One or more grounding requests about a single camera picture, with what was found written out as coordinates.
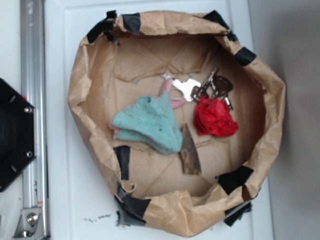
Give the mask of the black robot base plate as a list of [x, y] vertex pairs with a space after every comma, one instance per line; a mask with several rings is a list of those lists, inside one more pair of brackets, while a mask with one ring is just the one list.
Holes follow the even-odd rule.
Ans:
[[34, 107], [0, 80], [0, 191], [35, 158]]

